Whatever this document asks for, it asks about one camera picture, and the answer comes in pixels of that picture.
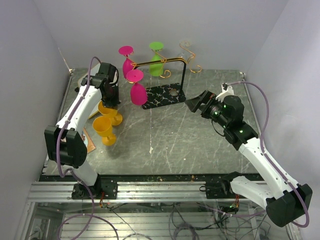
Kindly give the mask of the pink wine glass back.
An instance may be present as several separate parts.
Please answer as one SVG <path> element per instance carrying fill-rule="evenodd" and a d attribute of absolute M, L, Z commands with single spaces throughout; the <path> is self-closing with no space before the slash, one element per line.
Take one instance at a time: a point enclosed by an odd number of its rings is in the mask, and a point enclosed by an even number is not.
<path fill-rule="evenodd" d="M 134 53 L 134 49 L 132 46 L 125 45 L 119 48 L 119 54 L 125 57 L 125 61 L 122 65 L 123 76 L 126 79 L 127 73 L 134 68 L 134 62 L 130 59 L 130 56 Z"/>

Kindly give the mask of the yellow wine glass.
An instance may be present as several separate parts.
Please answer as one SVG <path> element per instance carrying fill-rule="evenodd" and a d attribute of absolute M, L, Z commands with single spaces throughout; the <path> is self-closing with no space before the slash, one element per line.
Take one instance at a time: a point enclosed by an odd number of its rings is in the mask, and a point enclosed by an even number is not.
<path fill-rule="evenodd" d="M 112 146 L 116 142 L 116 135 L 113 133 L 113 125 L 109 118 L 105 116 L 97 117 L 92 124 L 93 129 L 101 137 L 105 146 Z"/>
<path fill-rule="evenodd" d="M 110 119 L 113 126 L 118 126 L 123 121 L 123 116 L 115 108 L 105 107 L 103 102 L 98 104 L 98 111 L 106 118 Z"/>

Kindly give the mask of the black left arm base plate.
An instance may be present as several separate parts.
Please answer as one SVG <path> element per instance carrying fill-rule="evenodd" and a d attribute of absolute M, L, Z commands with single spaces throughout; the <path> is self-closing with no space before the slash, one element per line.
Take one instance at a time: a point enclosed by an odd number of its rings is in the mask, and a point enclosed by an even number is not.
<path fill-rule="evenodd" d="M 118 184 L 111 178 L 97 176 L 93 186 L 88 186 L 94 199 L 115 200 L 118 194 Z M 91 198 L 88 189 L 82 183 L 76 183 L 73 186 L 72 200 L 89 200 Z"/>

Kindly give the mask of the pink wine glass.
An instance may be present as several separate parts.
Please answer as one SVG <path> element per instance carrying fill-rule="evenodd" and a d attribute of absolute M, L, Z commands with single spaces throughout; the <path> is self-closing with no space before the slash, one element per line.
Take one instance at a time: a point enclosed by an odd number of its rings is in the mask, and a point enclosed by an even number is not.
<path fill-rule="evenodd" d="M 144 105 L 148 100 L 146 88 L 140 84 L 143 78 L 144 73 L 139 69 L 130 70 L 126 75 L 127 81 L 133 84 L 130 90 L 131 102 L 137 106 Z"/>
<path fill-rule="evenodd" d="M 134 62 L 130 59 L 130 56 L 134 53 L 134 49 L 132 46 L 125 45 L 119 48 L 119 54 L 125 57 L 125 61 L 122 65 L 123 76 L 126 79 L 127 73 L 134 68 Z"/>

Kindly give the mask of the pink wine glass front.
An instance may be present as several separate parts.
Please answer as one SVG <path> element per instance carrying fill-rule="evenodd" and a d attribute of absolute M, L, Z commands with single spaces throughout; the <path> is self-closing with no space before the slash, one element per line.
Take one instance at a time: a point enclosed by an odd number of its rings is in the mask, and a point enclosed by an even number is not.
<path fill-rule="evenodd" d="M 130 70 L 126 75 L 127 81 L 133 84 L 130 90 L 131 102 L 137 106 L 144 105 L 148 100 L 146 88 L 140 84 L 143 78 L 144 73 L 139 69 Z"/>

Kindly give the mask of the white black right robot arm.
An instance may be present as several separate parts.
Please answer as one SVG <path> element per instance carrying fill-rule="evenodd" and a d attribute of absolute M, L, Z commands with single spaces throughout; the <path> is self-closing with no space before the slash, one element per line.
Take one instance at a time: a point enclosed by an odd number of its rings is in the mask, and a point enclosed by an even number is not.
<path fill-rule="evenodd" d="M 238 96 L 232 93 L 215 95 L 206 90 L 186 100 L 185 104 L 191 112 L 200 111 L 201 117 L 219 124 L 227 142 L 249 160 L 265 181 L 265 185 L 259 185 L 239 172 L 232 172 L 220 186 L 224 197 L 236 194 L 253 201 L 278 227 L 308 215 L 313 195 L 311 187 L 298 183 L 262 149 L 257 132 L 244 121 L 245 107 Z"/>

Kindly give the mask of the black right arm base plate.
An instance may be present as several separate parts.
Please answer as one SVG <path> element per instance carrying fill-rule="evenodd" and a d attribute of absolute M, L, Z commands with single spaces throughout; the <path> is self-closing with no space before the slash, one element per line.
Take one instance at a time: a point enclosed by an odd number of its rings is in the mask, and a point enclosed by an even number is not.
<path fill-rule="evenodd" d="M 247 173 L 232 172 L 228 174 L 204 174 L 198 180 L 204 184 L 199 187 L 199 191 L 205 193 L 207 199 L 231 199 L 236 194 L 231 188 L 231 181 L 236 177 L 247 177 Z"/>

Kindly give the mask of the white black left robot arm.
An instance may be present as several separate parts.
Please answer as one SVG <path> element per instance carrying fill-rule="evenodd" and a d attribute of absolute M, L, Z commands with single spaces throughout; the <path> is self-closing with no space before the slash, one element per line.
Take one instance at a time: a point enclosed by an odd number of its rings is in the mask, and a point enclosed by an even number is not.
<path fill-rule="evenodd" d="M 120 104 L 118 80 L 119 71 L 114 65 L 100 63 L 95 75 L 88 73 L 82 80 L 76 99 L 62 119 L 44 131 L 48 158 L 56 162 L 59 175 L 63 178 L 71 173 L 77 181 L 73 199 L 96 199 L 103 191 L 100 175 L 87 161 L 81 134 L 97 104 L 111 109 Z"/>

